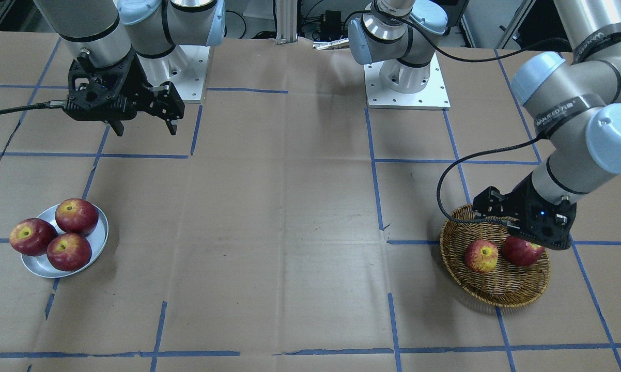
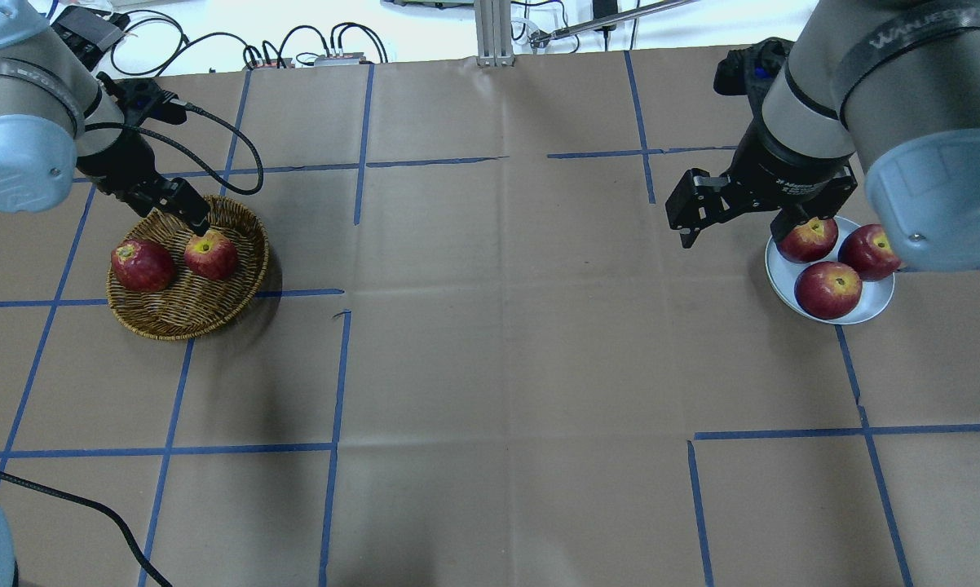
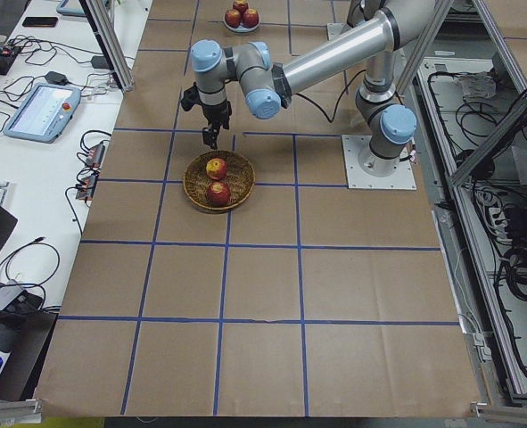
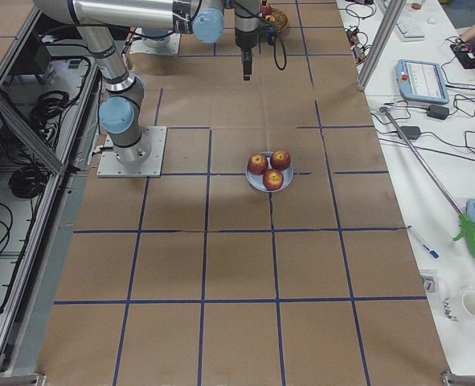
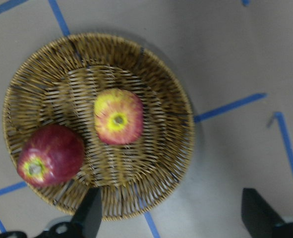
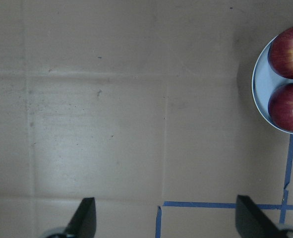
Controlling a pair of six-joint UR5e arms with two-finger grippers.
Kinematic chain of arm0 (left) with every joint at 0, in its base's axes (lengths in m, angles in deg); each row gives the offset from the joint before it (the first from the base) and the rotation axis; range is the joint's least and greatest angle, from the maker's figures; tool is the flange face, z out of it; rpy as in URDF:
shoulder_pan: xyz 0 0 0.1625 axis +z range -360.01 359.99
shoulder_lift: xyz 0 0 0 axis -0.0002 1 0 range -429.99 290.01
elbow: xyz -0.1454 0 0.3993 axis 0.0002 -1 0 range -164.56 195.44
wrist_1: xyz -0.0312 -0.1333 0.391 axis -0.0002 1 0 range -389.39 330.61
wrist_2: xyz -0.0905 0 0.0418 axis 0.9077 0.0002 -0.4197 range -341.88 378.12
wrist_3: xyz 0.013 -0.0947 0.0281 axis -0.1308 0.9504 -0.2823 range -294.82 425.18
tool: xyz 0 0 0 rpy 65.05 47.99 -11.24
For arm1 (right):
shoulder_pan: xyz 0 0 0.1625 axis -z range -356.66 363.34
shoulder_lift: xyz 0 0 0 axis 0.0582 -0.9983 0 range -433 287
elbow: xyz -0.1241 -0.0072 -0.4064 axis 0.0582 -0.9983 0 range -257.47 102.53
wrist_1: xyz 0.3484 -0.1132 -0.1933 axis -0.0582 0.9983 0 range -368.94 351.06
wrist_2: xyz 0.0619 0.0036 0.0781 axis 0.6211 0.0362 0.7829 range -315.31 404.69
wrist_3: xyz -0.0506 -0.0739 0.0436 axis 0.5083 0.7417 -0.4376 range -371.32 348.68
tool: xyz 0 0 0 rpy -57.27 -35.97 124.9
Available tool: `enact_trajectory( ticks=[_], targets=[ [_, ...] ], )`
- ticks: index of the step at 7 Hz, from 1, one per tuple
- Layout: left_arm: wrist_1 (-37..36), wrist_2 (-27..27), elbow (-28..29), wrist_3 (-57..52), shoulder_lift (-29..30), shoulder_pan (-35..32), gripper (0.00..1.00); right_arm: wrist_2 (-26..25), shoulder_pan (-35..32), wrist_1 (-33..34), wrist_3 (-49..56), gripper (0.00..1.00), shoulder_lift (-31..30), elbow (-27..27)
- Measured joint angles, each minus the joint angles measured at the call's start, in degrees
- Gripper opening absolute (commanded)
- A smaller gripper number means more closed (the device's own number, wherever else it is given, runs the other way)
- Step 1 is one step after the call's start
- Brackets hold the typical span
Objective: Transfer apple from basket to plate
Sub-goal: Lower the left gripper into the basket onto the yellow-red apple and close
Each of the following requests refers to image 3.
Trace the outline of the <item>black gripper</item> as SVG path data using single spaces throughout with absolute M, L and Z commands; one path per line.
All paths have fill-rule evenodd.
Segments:
M 207 120 L 207 125 L 202 129 L 202 141 L 210 149 L 217 149 L 220 129 L 229 129 L 232 115 L 225 87 L 209 93 L 202 91 L 194 83 L 184 91 L 180 105 L 184 111 L 190 111 L 195 105 L 202 108 L 202 114 Z

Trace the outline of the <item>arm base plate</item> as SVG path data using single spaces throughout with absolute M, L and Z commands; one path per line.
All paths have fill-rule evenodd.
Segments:
M 371 136 L 342 135 L 342 152 L 350 190 L 415 191 L 412 163 L 403 148 L 399 157 L 377 157 L 370 147 Z

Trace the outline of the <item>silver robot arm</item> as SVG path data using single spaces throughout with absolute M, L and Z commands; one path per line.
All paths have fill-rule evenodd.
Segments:
M 430 23 L 433 1 L 367 1 L 358 21 L 350 6 L 348 30 L 286 64 L 272 62 L 263 42 L 223 47 L 211 39 L 191 48 L 194 84 L 180 100 L 184 111 L 195 105 L 208 121 L 203 142 L 216 149 L 219 130 L 229 127 L 231 103 L 226 83 L 239 83 L 250 113 L 271 119 L 292 97 L 360 62 L 366 73 L 356 105 L 372 131 L 367 155 L 377 161 L 398 161 L 416 132 L 416 116 L 394 102 L 394 54 L 420 36 Z

